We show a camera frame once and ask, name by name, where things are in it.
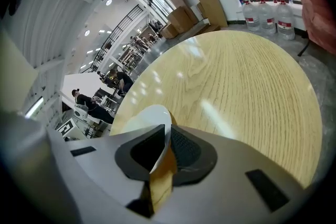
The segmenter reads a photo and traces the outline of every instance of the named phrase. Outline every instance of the cardboard box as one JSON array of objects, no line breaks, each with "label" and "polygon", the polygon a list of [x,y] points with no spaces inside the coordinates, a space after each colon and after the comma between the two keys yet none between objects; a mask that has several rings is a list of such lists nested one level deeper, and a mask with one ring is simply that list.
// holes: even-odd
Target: cardboard box
[{"label": "cardboard box", "polygon": [[219,0],[199,0],[211,25],[227,27],[222,4]]},{"label": "cardboard box", "polygon": [[200,35],[200,34],[202,34],[207,28],[209,28],[210,27],[210,24],[205,24],[205,25],[203,25],[197,32],[196,32],[196,34],[194,35],[194,36],[197,36],[197,35]]},{"label": "cardboard box", "polygon": [[206,28],[202,34],[204,33],[209,33],[209,32],[213,32],[213,31],[219,31],[220,30],[220,26],[219,25],[210,25],[208,28]]},{"label": "cardboard box", "polygon": [[166,26],[164,26],[160,32],[161,35],[166,39],[174,38],[178,35],[178,32],[171,23],[168,23]]},{"label": "cardboard box", "polygon": [[203,16],[203,19],[206,19],[207,17],[206,17],[206,14],[205,14],[205,10],[204,10],[203,6],[201,5],[201,3],[197,4],[197,8],[201,12],[201,14]]},{"label": "cardboard box", "polygon": [[178,7],[176,10],[173,10],[167,16],[167,19],[172,23],[177,32],[180,34],[187,32],[194,26],[183,7]]},{"label": "cardboard box", "polygon": [[198,23],[198,19],[197,19],[196,15],[192,11],[192,9],[189,8],[189,5],[185,0],[171,0],[171,1],[173,2],[173,4],[175,5],[176,8],[178,8],[178,7],[183,7],[184,8],[185,12],[187,13],[189,19],[191,20],[191,22],[193,24]]}]

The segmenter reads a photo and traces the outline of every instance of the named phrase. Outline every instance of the floor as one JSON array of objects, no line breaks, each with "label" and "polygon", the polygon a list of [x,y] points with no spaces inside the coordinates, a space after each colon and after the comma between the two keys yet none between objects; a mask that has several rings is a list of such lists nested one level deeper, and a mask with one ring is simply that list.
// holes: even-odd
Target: floor
[{"label": "floor", "polygon": [[[136,80],[162,53],[184,39],[193,36],[193,32],[197,31],[198,26],[199,25],[196,25],[194,29],[190,30],[187,34],[179,35],[174,39],[161,39],[157,41],[133,71],[131,75],[132,79]],[[223,28],[222,30],[248,31],[246,25],[229,25],[229,27]],[[328,167],[336,153],[336,56],[331,55],[315,44],[310,44],[304,54],[298,57],[297,54],[308,42],[307,39],[296,36],[295,40],[285,41],[278,38],[277,35],[267,37],[262,33],[256,34],[271,40],[291,55],[304,70],[315,90],[320,105],[323,124],[322,150],[313,179],[314,182],[318,182],[328,171]]]}]

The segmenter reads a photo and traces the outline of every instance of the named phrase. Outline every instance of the fluorescent light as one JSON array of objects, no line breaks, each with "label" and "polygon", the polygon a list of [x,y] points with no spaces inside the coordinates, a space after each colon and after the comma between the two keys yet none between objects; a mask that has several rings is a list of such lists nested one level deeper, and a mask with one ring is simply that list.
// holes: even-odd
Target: fluorescent light
[{"label": "fluorescent light", "polygon": [[43,103],[43,97],[40,97],[40,99],[37,100],[37,102],[28,110],[28,112],[25,115],[25,118],[30,118],[31,115],[34,114],[34,112],[38,109],[38,107]]}]

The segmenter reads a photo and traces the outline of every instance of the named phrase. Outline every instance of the red label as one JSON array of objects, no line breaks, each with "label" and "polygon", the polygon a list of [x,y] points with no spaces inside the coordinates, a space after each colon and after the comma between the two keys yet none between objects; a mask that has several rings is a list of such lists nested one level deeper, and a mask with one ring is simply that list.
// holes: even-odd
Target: red label
[{"label": "red label", "polygon": [[279,25],[286,26],[286,27],[291,27],[292,26],[291,23],[284,23],[284,22],[281,22],[281,21],[279,21]]},{"label": "red label", "polygon": [[253,23],[253,18],[245,18],[246,22],[248,24],[252,24]]},{"label": "red label", "polygon": [[274,23],[274,18],[267,19],[266,21],[268,25],[272,25]]},{"label": "red label", "polygon": [[290,30],[292,28],[292,24],[278,21],[278,27],[281,29]]}]

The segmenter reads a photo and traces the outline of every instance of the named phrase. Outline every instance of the round table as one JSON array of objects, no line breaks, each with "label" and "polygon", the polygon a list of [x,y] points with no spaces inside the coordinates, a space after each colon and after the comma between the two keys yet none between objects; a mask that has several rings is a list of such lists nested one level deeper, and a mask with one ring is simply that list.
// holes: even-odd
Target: round table
[{"label": "round table", "polygon": [[254,147],[303,187],[312,180],[322,142],[317,98],[300,66],[267,39],[225,30],[169,49],[127,93],[111,134],[152,104],[165,106],[177,125]]}]

